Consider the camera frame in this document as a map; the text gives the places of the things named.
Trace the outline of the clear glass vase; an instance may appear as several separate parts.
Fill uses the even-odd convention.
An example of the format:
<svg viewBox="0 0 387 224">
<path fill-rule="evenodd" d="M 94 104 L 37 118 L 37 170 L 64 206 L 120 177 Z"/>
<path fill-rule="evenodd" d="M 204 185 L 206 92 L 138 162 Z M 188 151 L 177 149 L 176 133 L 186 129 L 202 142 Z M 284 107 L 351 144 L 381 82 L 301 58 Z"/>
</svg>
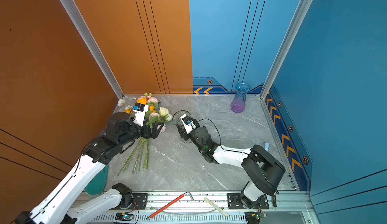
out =
<svg viewBox="0 0 387 224">
<path fill-rule="evenodd" d="M 182 142 L 190 143 L 189 134 L 194 130 L 191 114 L 188 111 L 180 110 L 173 115 L 172 122 L 177 128 Z"/>
</svg>

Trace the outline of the cream white rose stem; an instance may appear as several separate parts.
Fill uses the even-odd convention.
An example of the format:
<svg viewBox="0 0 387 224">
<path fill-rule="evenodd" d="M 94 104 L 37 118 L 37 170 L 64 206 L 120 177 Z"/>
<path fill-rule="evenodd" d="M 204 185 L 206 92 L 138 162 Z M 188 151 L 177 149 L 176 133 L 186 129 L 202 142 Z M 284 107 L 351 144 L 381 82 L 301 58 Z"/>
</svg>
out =
<svg viewBox="0 0 387 224">
<path fill-rule="evenodd" d="M 164 107 L 160 107 L 157 111 L 155 110 L 154 106 L 151 106 L 151 113 L 156 112 L 162 116 L 166 116 L 166 123 L 170 122 L 172 120 L 172 115 L 169 113 L 169 110 Z M 150 143 L 151 140 L 147 140 L 147 145 L 146 145 L 146 157 L 144 160 L 144 169 L 148 169 L 149 167 L 149 158 L 150 158 Z"/>
</svg>

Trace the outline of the pink peony flower stem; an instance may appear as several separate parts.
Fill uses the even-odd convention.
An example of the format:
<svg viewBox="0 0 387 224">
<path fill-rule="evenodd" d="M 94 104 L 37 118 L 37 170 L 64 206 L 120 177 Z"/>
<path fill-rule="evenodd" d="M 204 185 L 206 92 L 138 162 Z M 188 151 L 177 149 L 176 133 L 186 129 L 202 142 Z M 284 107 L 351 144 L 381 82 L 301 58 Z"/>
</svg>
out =
<svg viewBox="0 0 387 224">
<path fill-rule="evenodd" d="M 158 103 L 158 100 L 155 98 L 155 97 L 149 97 L 147 99 L 147 103 L 148 104 L 157 104 Z"/>
</svg>

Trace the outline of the pink carnation flower stem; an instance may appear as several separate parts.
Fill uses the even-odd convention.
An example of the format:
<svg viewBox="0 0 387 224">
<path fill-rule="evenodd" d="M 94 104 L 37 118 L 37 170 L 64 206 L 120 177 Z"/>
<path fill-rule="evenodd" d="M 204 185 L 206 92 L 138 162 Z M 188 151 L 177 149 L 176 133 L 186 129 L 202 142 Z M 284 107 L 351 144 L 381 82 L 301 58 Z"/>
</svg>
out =
<svg viewBox="0 0 387 224">
<path fill-rule="evenodd" d="M 163 133 L 166 130 L 166 116 L 162 116 L 156 112 L 153 112 L 149 116 L 148 125 L 150 129 Z"/>
</svg>

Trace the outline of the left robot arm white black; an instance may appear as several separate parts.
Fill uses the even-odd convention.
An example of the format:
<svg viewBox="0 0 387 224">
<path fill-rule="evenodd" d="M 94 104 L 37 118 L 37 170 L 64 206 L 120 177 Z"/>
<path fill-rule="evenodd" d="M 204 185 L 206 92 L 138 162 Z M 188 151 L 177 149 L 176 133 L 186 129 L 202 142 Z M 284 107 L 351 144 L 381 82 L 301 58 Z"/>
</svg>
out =
<svg viewBox="0 0 387 224">
<path fill-rule="evenodd" d="M 144 137 L 157 138 L 164 124 L 143 118 L 132 119 L 125 112 L 113 114 L 107 127 L 83 149 L 77 163 L 56 188 L 31 211 L 21 212 L 15 224 L 86 224 L 114 207 L 135 208 L 132 191 L 122 183 L 105 194 L 78 206 L 72 204 L 107 164 L 123 153 L 124 145 Z"/>
</svg>

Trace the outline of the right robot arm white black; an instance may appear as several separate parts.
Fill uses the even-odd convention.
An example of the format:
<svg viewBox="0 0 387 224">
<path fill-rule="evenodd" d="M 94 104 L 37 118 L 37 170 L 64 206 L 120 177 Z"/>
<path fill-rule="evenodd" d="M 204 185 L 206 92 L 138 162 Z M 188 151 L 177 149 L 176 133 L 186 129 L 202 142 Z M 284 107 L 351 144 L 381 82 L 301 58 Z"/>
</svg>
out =
<svg viewBox="0 0 387 224">
<path fill-rule="evenodd" d="M 209 163 L 242 168 L 249 177 L 239 198 L 242 206 L 253 209 L 263 195 L 278 193 L 278 185 L 285 174 L 284 166 L 260 145 L 251 149 L 222 147 L 216 143 L 205 126 L 177 126 L 180 137 L 190 140 Z"/>
</svg>

